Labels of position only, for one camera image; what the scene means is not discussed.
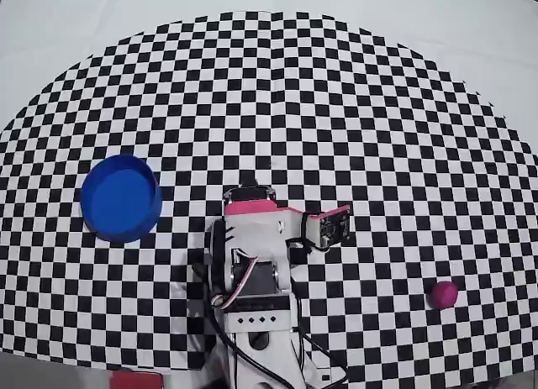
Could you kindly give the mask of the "white pink gripper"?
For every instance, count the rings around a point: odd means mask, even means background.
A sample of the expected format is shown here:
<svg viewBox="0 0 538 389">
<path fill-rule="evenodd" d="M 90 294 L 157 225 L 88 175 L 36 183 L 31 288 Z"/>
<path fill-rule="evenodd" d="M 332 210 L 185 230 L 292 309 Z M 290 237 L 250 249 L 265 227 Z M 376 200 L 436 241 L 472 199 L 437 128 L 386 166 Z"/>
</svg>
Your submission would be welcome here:
<svg viewBox="0 0 538 389">
<path fill-rule="evenodd" d="M 301 236 L 304 212 L 279 206 L 272 187 L 234 187 L 224 193 L 223 200 L 226 243 L 233 238 L 280 236 L 287 240 Z"/>
</svg>

